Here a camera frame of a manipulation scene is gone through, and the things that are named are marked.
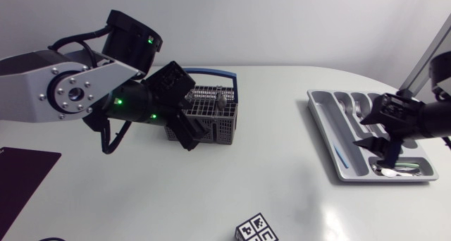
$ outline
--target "white table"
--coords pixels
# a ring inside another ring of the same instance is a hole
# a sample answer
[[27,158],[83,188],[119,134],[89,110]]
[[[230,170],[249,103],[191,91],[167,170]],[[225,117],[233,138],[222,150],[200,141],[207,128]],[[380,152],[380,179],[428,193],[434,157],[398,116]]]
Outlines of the white table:
[[188,152],[162,127],[136,123],[104,155],[81,120],[0,121],[0,147],[62,153],[4,239],[232,241],[262,212],[284,241],[451,240],[451,152],[441,140],[420,142],[437,181],[344,183],[307,108],[308,89],[394,88],[328,68],[215,68],[237,73],[231,146]]

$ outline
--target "blue handle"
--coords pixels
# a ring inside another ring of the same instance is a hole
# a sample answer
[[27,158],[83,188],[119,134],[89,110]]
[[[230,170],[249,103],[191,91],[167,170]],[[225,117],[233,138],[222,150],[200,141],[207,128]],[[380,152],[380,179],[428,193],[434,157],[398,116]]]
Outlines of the blue handle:
[[217,69],[209,68],[183,68],[186,73],[201,74],[201,75],[215,75],[224,78],[230,78],[233,81],[233,101],[238,104],[238,87],[237,74]]

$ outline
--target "cutlery basket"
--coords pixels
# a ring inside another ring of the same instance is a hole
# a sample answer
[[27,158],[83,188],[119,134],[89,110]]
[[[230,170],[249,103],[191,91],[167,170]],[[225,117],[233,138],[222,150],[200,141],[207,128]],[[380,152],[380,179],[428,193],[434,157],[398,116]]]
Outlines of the cutlery basket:
[[[222,86],[198,86],[185,96],[192,108],[185,109],[183,112],[190,119],[197,119],[210,129],[200,142],[232,144],[233,135],[237,125],[238,113],[238,90],[237,77],[235,73],[222,70],[206,68],[184,68],[187,73],[213,75],[230,78],[233,81],[233,87]],[[227,103],[218,108],[218,98],[225,97]],[[164,128],[168,140],[176,141],[175,133],[168,127]]]

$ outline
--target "green led light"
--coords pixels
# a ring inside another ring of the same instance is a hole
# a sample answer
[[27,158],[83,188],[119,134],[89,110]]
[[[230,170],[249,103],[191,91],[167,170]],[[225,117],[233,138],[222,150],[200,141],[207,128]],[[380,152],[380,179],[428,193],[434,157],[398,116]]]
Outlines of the green led light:
[[114,104],[122,104],[122,100],[120,99],[114,99]]

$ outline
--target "silverware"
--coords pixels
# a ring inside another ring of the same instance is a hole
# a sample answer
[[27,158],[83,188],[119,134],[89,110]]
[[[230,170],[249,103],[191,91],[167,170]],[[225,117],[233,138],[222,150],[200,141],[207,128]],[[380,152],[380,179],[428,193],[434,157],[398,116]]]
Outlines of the silverware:
[[[362,110],[360,109],[360,101],[355,101],[355,113],[356,113],[357,117],[360,119],[360,121],[362,121],[364,119],[364,117],[362,115]],[[371,129],[370,125],[364,125],[364,127],[369,132],[374,132],[373,129]]]
[[390,168],[382,168],[377,166],[376,164],[371,165],[371,169],[373,169],[374,173],[377,175],[384,175],[386,177],[392,178],[397,175],[406,176],[406,177],[414,177],[420,176],[420,170],[418,168],[413,168],[411,170],[399,170],[399,169],[390,169]]
[[389,168],[382,168],[381,169],[381,173],[385,177],[389,177],[389,178],[393,178],[393,177],[396,177],[396,176],[403,176],[403,177],[414,177],[414,176],[416,176],[415,174],[401,173],[399,171],[395,171],[395,170],[392,170],[392,169],[389,169]]

